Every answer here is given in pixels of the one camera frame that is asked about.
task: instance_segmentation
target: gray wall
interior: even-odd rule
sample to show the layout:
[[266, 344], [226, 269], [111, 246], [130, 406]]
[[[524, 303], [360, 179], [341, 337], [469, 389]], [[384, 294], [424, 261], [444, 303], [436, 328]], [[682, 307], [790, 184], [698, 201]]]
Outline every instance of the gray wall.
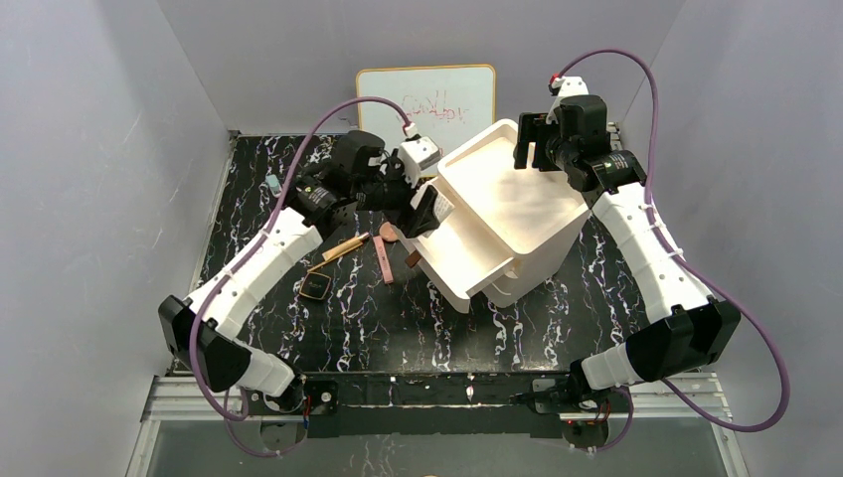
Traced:
[[0, 64], [0, 475], [123, 475], [227, 133], [154, 0], [4, 0]]
[[[790, 369], [778, 426], [741, 435], [753, 475], [840, 475], [843, 423], [843, 4], [689, 0], [655, 61], [655, 198], [688, 258], [745, 300]], [[624, 120], [646, 153], [649, 91]], [[736, 421], [770, 415], [778, 379], [742, 324], [717, 365]]]
[[[546, 84], [568, 60], [624, 46], [651, 61], [684, 0], [158, 0], [230, 129], [303, 132], [354, 97], [365, 68], [488, 63], [497, 116], [548, 108]], [[612, 58], [576, 73], [619, 119], [643, 75]], [[346, 114], [356, 123], [356, 111]], [[335, 119], [326, 131], [344, 131]]]

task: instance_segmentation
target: white cable clip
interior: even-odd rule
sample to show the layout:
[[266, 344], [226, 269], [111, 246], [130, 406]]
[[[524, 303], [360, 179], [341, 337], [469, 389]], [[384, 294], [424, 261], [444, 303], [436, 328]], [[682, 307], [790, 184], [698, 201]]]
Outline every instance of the white cable clip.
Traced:
[[401, 129], [404, 131], [404, 137], [408, 139], [413, 139], [419, 135], [419, 127], [416, 126], [414, 122], [411, 122], [406, 126], [402, 126]]
[[551, 80], [551, 87], [556, 89], [557, 87], [562, 87], [562, 83], [565, 82], [567, 77], [557, 77], [554, 75], [554, 78]]

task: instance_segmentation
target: whiteboard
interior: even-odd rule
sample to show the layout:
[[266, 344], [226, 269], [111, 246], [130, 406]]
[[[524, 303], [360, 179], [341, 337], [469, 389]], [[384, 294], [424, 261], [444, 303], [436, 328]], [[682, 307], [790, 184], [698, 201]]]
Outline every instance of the whiteboard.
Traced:
[[[442, 149], [456, 149], [495, 122], [495, 69], [489, 65], [362, 70], [357, 96], [380, 96], [397, 103], [419, 134]], [[401, 117], [374, 102], [358, 105], [360, 128], [376, 134], [387, 149], [404, 140]]]

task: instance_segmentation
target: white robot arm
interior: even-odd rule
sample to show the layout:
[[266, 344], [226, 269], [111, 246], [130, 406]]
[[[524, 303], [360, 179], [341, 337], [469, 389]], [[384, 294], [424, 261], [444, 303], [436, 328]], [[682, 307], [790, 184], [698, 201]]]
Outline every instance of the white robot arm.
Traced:
[[[657, 227], [682, 253], [658, 217], [647, 217], [646, 174], [635, 156], [611, 147], [606, 106], [588, 94], [581, 78], [553, 78], [549, 113], [524, 113], [514, 152], [516, 169], [565, 171], [593, 215], [608, 229], [635, 278], [649, 326], [623, 344], [576, 360], [571, 374], [545, 396], [580, 402], [605, 396], [612, 387], [653, 382], [714, 363], [741, 319], [731, 303], [715, 298], [697, 277], [686, 272], [653, 233]], [[535, 398], [518, 395], [515, 401]]]
[[[421, 171], [441, 154], [414, 125], [407, 140], [391, 155], [372, 134], [353, 131], [337, 143], [331, 160], [304, 173], [294, 194], [285, 200], [271, 229], [261, 230], [203, 286], [184, 300], [167, 297], [158, 315], [170, 352], [190, 366], [190, 329], [209, 295], [226, 277], [202, 314], [195, 350], [204, 382], [214, 391], [238, 386], [281, 397], [300, 379], [282, 358], [238, 340], [246, 320], [269, 290], [336, 229], [338, 211], [350, 207], [385, 211], [390, 221], [410, 237], [429, 233], [453, 205], [434, 188], [421, 184]], [[242, 259], [247, 257], [239, 267]]]

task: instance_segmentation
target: white plastic drawer unit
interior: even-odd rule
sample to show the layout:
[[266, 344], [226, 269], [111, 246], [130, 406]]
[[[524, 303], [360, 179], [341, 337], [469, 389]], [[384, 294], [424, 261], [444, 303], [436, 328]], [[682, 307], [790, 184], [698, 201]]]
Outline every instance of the white plastic drawer unit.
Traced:
[[514, 168], [517, 139], [502, 119], [442, 159], [432, 183], [454, 211], [429, 237], [402, 238], [462, 313], [480, 291], [509, 306], [556, 273], [589, 216], [564, 172]]

